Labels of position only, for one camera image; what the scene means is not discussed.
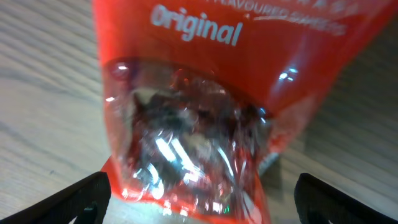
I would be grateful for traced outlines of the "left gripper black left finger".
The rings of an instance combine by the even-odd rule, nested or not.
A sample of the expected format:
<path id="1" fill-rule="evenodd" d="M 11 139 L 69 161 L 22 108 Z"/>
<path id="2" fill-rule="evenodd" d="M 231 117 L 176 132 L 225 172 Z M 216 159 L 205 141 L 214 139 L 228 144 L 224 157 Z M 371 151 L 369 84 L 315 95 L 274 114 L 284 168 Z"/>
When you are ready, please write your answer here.
<path id="1" fill-rule="evenodd" d="M 95 172 L 50 197 L 1 220 L 1 224 L 102 224 L 111 186 L 105 172 Z"/>

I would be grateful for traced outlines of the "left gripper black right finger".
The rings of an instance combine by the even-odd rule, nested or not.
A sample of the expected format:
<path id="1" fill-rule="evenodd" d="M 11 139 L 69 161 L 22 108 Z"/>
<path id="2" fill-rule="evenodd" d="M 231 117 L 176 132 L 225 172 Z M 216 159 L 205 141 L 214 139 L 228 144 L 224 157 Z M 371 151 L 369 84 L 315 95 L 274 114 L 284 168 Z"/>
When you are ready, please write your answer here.
<path id="1" fill-rule="evenodd" d="M 301 224 L 397 224 L 308 173 L 300 174 L 294 200 Z"/>

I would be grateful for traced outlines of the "red Hacks candy bag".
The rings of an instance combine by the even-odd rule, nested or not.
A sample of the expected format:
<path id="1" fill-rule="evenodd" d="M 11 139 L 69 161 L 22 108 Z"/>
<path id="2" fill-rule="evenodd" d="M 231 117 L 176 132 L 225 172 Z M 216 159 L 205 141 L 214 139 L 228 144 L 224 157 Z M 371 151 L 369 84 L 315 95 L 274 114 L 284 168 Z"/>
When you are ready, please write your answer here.
<path id="1" fill-rule="evenodd" d="M 269 223 L 260 169 L 396 1 L 94 0 L 113 195 Z"/>

